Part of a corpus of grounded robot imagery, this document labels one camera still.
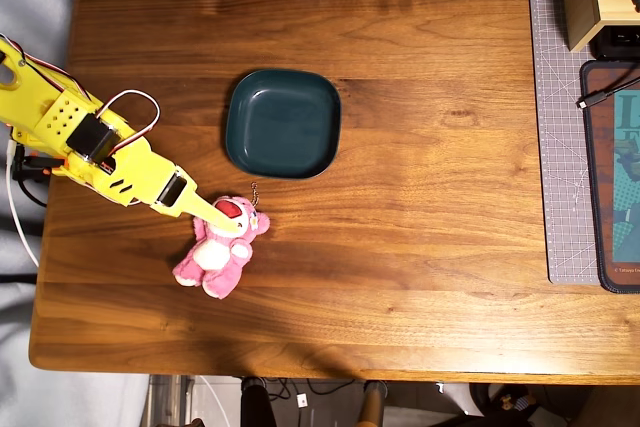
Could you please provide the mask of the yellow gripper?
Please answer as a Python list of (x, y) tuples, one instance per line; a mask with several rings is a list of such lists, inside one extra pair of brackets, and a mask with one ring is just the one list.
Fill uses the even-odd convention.
[(133, 200), (172, 217), (188, 213), (223, 232), (235, 235), (238, 223), (196, 193), (197, 184), (178, 165), (156, 154), (146, 139), (118, 150), (107, 173), (96, 164), (74, 155), (74, 177), (113, 202), (128, 206)]

